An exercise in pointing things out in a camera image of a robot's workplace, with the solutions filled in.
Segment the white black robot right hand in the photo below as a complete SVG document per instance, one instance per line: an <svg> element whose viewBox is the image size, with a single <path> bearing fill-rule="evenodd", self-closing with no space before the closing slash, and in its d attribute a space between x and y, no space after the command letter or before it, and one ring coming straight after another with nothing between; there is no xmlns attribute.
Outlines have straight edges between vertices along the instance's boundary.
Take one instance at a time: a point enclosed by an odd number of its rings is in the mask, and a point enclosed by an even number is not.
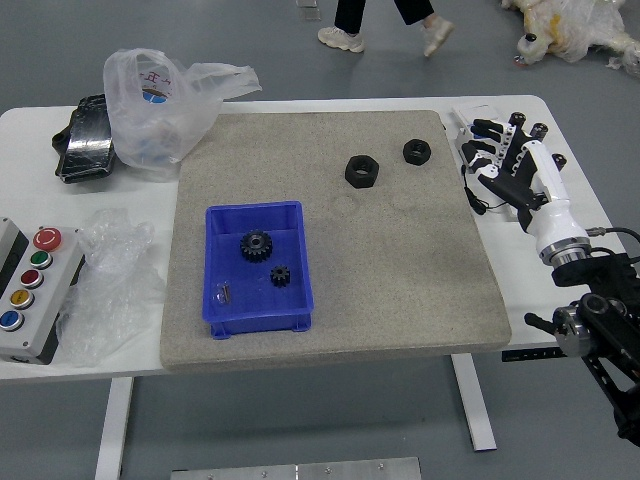
<svg viewBox="0 0 640 480"><path fill-rule="evenodd" d="M513 207L522 230L536 240L547 265L564 251L584 257L586 230L574 219L571 201L552 154L519 125L475 119L472 138L461 146L467 171Z"/></svg>

